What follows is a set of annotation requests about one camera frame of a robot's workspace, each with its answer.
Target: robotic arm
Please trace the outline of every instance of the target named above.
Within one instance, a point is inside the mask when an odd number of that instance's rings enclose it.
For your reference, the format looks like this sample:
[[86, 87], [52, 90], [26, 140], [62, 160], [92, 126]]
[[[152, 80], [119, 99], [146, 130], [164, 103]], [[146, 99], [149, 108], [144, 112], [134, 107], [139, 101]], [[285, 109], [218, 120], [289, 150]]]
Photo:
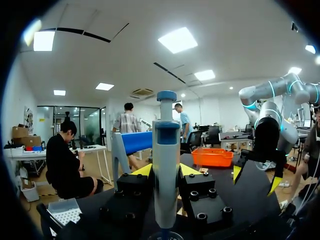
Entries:
[[276, 163], [275, 175], [271, 183], [269, 195], [275, 190], [283, 177], [286, 156], [298, 140], [297, 129], [286, 121], [277, 105], [272, 101], [263, 103], [259, 109], [259, 99], [274, 98], [282, 94], [292, 94], [296, 104], [319, 103], [320, 86], [303, 83], [298, 75], [287, 75], [239, 91], [239, 97], [246, 114], [255, 129], [253, 151], [242, 150], [239, 161], [234, 165], [233, 181], [236, 183], [247, 160], [257, 162], [273, 161]]

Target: black workbench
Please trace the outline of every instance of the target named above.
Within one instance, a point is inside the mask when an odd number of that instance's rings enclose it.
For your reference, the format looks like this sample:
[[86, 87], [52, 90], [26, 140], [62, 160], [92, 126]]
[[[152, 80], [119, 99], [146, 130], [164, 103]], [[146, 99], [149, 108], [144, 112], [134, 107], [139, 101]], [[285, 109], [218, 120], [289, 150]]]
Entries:
[[[180, 162], [196, 168], [193, 165], [191, 154], [183, 154], [180, 156]], [[245, 165], [243, 173], [236, 185], [233, 185], [232, 168], [210, 168], [208, 172], [215, 179], [215, 188], [223, 201], [233, 208], [234, 225], [243, 222], [254, 223], [270, 214], [280, 213], [280, 208], [276, 194], [273, 193], [267, 197], [270, 187], [270, 181], [264, 171], [257, 169], [252, 161], [248, 161]], [[114, 189], [110, 189], [99, 194], [77, 199], [77, 203], [82, 213], [91, 220], [98, 220], [99, 209], [114, 194]], [[173, 231], [179, 233], [184, 240], [190, 240], [191, 233], [189, 222], [185, 216], [177, 215], [176, 223]], [[41, 218], [41, 228], [45, 236], [50, 235], [50, 230], [45, 221]], [[149, 209], [145, 214], [144, 226], [141, 239], [145, 240], [152, 233], [159, 231], [159, 227], [155, 221], [154, 201], [150, 201]]]

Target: air conditioning vent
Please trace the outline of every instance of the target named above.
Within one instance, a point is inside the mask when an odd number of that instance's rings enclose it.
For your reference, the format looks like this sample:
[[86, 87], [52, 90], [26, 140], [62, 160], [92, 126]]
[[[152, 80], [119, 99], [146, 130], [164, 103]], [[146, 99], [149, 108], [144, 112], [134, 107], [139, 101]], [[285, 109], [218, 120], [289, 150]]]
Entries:
[[134, 90], [132, 92], [132, 94], [138, 95], [138, 96], [149, 96], [149, 95], [151, 95], [153, 93], [154, 93], [154, 91], [152, 91], [150, 89], [147, 89], [147, 88], [143, 88], [143, 89], [139, 88], [139, 89]]

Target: white ceiling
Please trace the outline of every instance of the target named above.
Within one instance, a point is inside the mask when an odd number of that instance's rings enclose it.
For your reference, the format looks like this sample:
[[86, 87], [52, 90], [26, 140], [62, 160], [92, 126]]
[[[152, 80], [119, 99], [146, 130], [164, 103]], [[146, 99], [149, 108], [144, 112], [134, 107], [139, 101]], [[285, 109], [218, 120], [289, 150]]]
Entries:
[[[42, 18], [42, 29], [56, 27], [86, 30], [112, 42], [57, 31], [51, 52], [22, 47], [23, 66], [39, 103], [101, 104], [109, 97], [134, 102], [129, 95], [141, 88], [174, 90], [185, 93], [185, 100], [235, 94], [283, 76], [290, 67], [302, 68], [304, 82], [319, 81], [315, 55], [305, 50], [307, 39], [291, 31], [291, 19], [271, 0], [62, 0]], [[198, 46], [172, 54], [158, 38], [182, 27]], [[188, 88], [199, 84], [193, 74], [207, 69], [216, 78]], [[100, 82], [114, 87], [96, 90]], [[54, 96], [53, 90], [66, 90], [66, 96]]]

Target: black hair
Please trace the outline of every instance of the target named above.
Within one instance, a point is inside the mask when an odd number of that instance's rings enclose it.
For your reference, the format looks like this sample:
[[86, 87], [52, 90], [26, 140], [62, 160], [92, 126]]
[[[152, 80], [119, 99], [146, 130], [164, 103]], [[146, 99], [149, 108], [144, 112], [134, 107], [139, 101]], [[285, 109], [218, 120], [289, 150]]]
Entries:
[[131, 111], [133, 108], [134, 108], [134, 105], [131, 102], [127, 102], [124, 105], [124, 110], [126, 110], [126, 111]]
[[177, 103], [176, 105], [174, 105], [174, 108], [176, 108], [176, 107], [182, 108], [182, 105], [180, 103]]
[[64, 133], [71, 130], [71, 134], [76, 135], [77, 134], [77, 127], [73, 121], [69, 121], [67, 119], [64, 120], [63, 123], [60, 125], [60, 130]]

